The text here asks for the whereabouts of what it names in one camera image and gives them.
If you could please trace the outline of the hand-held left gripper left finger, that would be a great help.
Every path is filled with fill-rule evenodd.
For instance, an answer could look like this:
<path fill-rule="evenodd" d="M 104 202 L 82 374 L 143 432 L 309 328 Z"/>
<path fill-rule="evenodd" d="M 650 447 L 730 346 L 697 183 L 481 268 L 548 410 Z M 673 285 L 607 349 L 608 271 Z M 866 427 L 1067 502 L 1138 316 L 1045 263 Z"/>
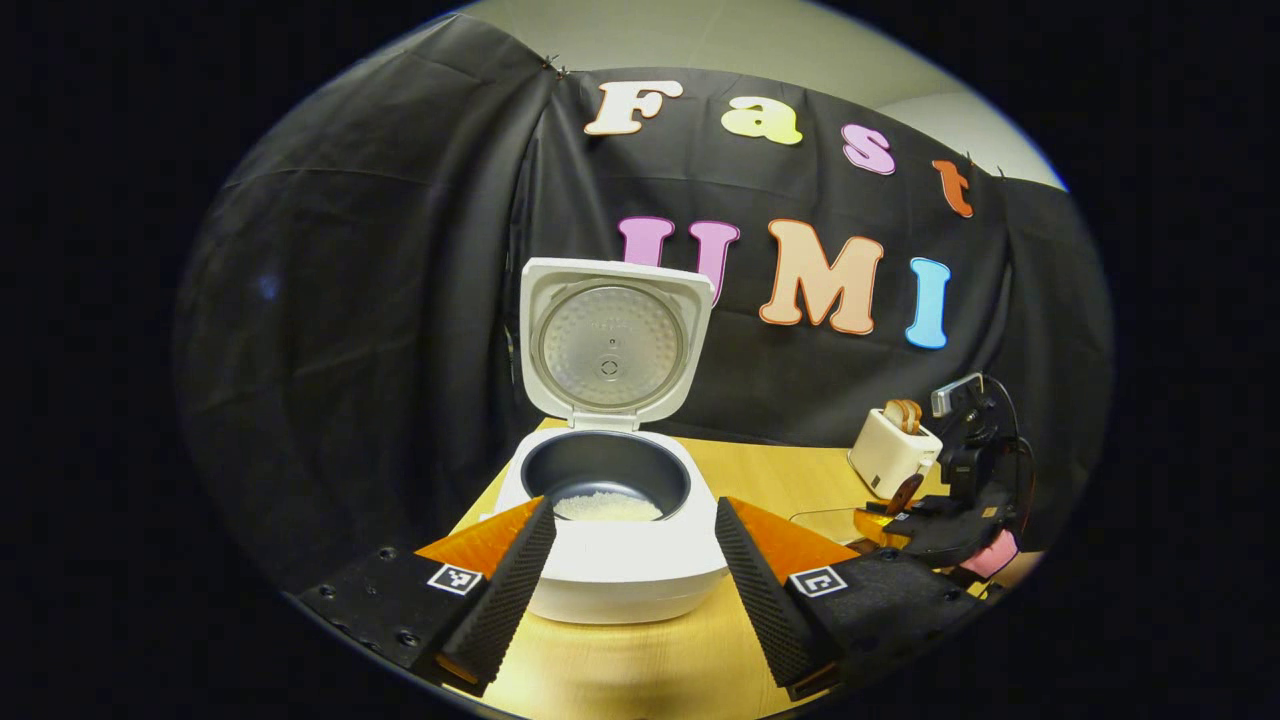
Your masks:
<path fill-rule="evenodd" d="M 481 696 L 554 541 L 550 506 L 534 498 L 416 551 L 380 547 L 296 600 L 390 665 Z"/>

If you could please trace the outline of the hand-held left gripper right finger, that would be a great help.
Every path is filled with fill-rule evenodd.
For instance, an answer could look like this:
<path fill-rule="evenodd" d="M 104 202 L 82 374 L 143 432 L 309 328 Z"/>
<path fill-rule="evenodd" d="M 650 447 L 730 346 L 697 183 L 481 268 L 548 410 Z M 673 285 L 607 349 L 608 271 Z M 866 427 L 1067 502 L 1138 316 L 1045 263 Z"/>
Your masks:
<path fill-rule="evenodd" d="M 719 498 L 716 538 L 791 700 L 867 688 L 987 610 L 901 550 L 859 553 L 740 498 Z"/>

